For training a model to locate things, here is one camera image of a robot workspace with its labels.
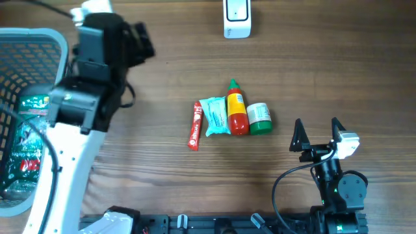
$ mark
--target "red and yellow bottle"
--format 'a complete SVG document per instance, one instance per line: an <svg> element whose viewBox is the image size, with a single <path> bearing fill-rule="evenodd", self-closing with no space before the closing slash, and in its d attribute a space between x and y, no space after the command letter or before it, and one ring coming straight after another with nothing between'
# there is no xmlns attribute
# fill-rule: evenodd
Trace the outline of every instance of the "red and yellow bottle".
<svg viewBox="0 0 416 234"><path fill-rule="evenodd" d="M246 135L250 130L246 107L241 95L240 86L234 79L228 87L227 93L228 125L232 135Z"/></svg>

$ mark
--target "light blue packet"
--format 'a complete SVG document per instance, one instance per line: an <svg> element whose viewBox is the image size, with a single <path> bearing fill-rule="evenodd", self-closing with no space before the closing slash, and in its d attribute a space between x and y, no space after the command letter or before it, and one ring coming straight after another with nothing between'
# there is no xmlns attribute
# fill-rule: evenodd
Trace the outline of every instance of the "light blue packet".
<svg viewBox="0 0 416 234"><path fill-rule="evenodd" d="M228 133L231 131L228 127L226 97L212 97L200 100L203 113L207 117L209 126L205 135Z"/></svg>

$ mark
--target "wooden surface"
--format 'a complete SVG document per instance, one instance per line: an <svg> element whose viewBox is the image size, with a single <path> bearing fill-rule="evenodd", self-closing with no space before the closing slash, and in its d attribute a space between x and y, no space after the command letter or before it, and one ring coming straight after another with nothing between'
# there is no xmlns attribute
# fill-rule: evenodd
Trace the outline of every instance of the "wooden surface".
<svg viewBox="0 0 416 234"><path fill-rule="evenodd" d="M370 181L364 210L370 232L414 233L414 3L253 1L251 37L226 40L221 1L116 2L126 20L147 23L157 56L129 72L137 102L113 118L83 214L111 205L144 214L272 212L275 178L300 165L299 154L288 150L295 119L318 144L329 141L336 116L361 137L342 167ZM21 6L1 5L0 24L50 27L76 43L71 21ZM207 138L204 122L200 150L190 151L193 103L224 96L231 78L245 91L246 104L268 104L273 133ZM276 197L283 212L320 204L307 170L285 178ZM1 233L20 233L27 215L0 219Z"/></svg>

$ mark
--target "red candy wrapper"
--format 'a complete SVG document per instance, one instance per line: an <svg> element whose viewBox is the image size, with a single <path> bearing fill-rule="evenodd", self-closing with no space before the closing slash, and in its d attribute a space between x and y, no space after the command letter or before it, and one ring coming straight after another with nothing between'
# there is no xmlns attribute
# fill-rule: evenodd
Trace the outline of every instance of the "red candy wrapper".
<svg viewBox="0 0 416 234"><path fill-rule="evenodd" d="M200 143L202 116L201 103L196 101L194 104L194 121L192 123L192 129L190 130L188 141L188 147L193 151L198 150L198 145Z"/></svg>

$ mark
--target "green bottle cap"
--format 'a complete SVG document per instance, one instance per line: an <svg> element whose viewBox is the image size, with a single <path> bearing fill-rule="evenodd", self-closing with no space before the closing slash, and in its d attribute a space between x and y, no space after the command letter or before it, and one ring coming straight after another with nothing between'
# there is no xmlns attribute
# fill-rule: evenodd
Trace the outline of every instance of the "green bottle cap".
<svg viewBox="0 0 416 234"><path fill-rule="evenodd" d="M273 130L271 121L260 121L255 122L250 125L250 134L251 135L263 135L271 133Z"/></svg>
<svg viewBox="0 0 416 234"><path fill-rule="evenodd" d="M237 84L237 82L235 82L234 79L231 79L231 82L229 84L228 90L230 90L232 88L240 88L240 86Z"/></svg>

